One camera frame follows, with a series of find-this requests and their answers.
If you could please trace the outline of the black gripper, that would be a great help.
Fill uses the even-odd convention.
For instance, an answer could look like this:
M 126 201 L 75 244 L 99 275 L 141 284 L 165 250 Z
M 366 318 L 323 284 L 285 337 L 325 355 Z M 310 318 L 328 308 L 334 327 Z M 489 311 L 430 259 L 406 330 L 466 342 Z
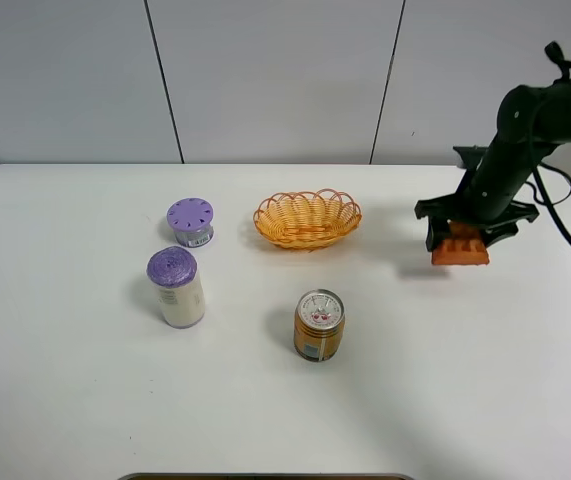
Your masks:
M 450 238 L 448 220 L 480 229 L 486 248 L 514 237 L 516 222 L 533 222 L 538 209 L 514 199 L 532 173 L 532 162 L 524 145 L 456 146 L 465 173 L 452 194 L 415 205 L 418 219 L 428 218 L 426 249 L 436 250 Z

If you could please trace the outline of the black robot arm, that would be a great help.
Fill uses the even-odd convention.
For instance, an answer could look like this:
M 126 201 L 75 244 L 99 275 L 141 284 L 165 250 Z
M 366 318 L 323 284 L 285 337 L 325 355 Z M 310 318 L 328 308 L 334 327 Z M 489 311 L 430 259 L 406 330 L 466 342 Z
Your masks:
M 477 229 L 490 246 L 516 235 L 518 221 L 538 217 L 535 205 L 514 197 L 546 157 L 571 143 L 571 80 L 512 89 L 499 107 L 496 128 L 487 147 L 454 148 L 465 170 L 454 193 L 417 202 L 416 217 L 428 219 L 428 251 L 452 236 L 450 222 Z

